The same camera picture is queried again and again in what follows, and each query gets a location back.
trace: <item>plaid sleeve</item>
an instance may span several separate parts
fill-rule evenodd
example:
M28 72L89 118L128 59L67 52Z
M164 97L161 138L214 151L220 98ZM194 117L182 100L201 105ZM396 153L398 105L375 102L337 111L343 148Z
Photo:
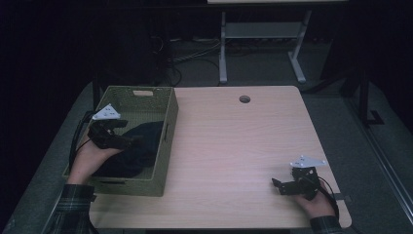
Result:
M344 234L337 217L321 216L310 219L315 234Z
M94 188L92 186L64 185L50 233L90 233L89 209L93 195Z

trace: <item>basket handle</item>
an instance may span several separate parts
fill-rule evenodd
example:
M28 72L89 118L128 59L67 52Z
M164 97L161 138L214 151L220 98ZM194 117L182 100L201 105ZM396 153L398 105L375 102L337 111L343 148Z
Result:
M154 95L153 91L149 91L149 90L138 90L138 91L133 91L133 94L135 96L142 96L142 97L152 97Z

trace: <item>table top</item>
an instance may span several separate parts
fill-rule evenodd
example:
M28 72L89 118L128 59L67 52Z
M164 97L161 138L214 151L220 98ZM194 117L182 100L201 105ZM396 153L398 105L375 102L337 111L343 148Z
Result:
M99 228L295 228L309 221L271 178L300 155L326 160L295 87L175 89L179 112L163 197L97 194ZM249 103L240 102L250 97ZM318 168L335 193L329 166ZM344 201L340 223L351 225Z
M210 4L237 4L237 3L322 3L348 2L349 0L207 0Z

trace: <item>dark background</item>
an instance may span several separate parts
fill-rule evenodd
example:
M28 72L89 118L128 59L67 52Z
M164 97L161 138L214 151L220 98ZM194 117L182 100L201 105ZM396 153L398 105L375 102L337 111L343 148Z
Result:
M134 1L140 6L162 2ZM306 40L334 38L321 79L357 67L382 89L413 132L413 20L407 2L350 1L339 19L317 8ZM102 88L156 85L169 50L166 45L160 56L154 56L150 35L191 40L219 33L219 28L211 27L219 23L218 12L159 11L154 17L149 10L128 10L128 6L121 12L102 11L106 3L0 1L0 228L87 84L98 78ZM169 30L163 30L166 24Z

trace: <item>hand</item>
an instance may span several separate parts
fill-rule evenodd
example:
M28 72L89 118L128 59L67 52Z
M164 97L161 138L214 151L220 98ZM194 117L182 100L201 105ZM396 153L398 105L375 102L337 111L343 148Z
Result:
M89 177L96 172L108 158L122 152L122 150L114 148L100 149L88 136L84 137L82 144L83 146L81 146L77 152L72 170L66 182L68 184L86 184Z
M321 187L326 190L324 182L320 181L320 184ZM320 191L311 201L305 199L303 195L294 195L292 197L295 202L303 208L310 219L319 216L335 216L334 209L331 207L328 199Z

